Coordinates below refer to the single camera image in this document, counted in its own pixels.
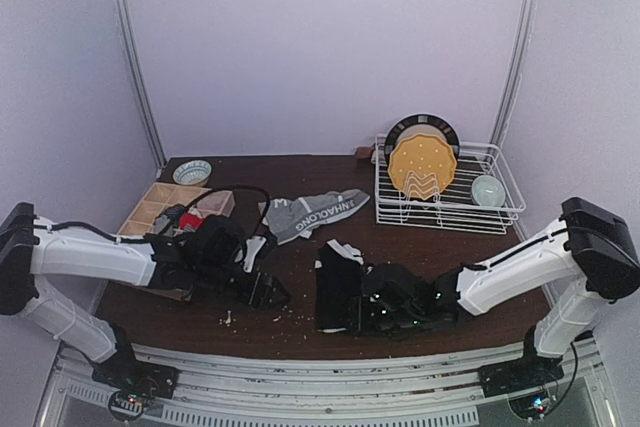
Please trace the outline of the black underwear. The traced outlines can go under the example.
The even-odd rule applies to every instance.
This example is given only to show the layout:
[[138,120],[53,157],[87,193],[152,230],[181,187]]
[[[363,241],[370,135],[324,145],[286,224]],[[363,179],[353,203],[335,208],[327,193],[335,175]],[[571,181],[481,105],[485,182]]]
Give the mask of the black underwear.
[[346,331],[351,301],[361,295],[364,255],[350,244],[327,241],[314,263],[315,323],[323,333]]

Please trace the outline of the wooden compartment organizer box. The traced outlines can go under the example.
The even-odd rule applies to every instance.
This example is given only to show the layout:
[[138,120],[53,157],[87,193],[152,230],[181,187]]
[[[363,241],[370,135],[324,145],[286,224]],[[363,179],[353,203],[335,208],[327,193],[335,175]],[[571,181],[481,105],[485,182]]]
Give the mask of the wooden compartment organizer box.
[[[143,235],[152,232],[155,219],[165,208],[175,204],[186,206],[205,191],[206,188],[204,187],[156,182],[138,202],[118,233],[121,235]],[[234,194],[231,191],[222,192],[227,193],[227,202],[221,212],[200,211],[194,207],[196,215],[202,218],[208,215],[229,217],[235,207]]]

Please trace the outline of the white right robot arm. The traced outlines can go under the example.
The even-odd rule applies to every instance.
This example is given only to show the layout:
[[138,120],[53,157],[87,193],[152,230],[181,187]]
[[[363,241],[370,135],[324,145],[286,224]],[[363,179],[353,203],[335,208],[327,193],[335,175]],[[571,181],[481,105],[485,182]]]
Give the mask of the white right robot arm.
[[539,358],[563,356],[605,304],[638,290],[639,259],[626,222],[573,197],[536,236],[434,281],[400,264],[373,265],[350,302],[348,326],[378,335],[453,328],[561,278],[569,279],[569,286],[533,329],[533,353]]

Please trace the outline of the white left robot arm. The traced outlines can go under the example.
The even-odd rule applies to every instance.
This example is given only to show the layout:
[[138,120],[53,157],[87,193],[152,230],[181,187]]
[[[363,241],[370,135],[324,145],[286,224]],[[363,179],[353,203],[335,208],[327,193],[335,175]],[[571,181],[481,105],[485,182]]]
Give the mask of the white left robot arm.
[[230,287],[254,309],[289,302],[291,295],[256,262],[274,242],[248,237],[225,216],[210,215],[196,228],[174,233],[167,218],[157,232],[108,234],[79,221],[53,223],[29,203],[15,206],[1,225],[1,313],[31,320],[79,350],[93,365],[123,371],[137,359],[125,333],[66,298],[47,275],[104,279],[151,290]]

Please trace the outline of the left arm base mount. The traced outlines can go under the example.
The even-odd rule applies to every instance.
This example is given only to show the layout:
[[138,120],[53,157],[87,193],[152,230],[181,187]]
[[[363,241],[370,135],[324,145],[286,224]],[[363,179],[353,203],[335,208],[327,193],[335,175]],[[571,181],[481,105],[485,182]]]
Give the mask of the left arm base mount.
[[92,379],[115,388],[107,410],[119,422],[138,420],[154,401],[172,399],[179,370],[172,366],[139,360],[123,328],[111,325],[115,353],[103,362],[90,361]]

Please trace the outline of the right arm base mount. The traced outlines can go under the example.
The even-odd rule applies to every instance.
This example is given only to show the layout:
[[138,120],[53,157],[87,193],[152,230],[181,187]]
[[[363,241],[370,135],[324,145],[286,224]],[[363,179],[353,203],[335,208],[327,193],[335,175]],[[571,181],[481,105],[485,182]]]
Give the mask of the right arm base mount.
[[564,377],[562,356],[542,357],[534,343],[534,329],[523,341],[522,355],[514,360],[481,366],[479,382],[485,398],[515,394],[508,406],[516,417],[542,420],[552,410],[552,397],[546,387]]

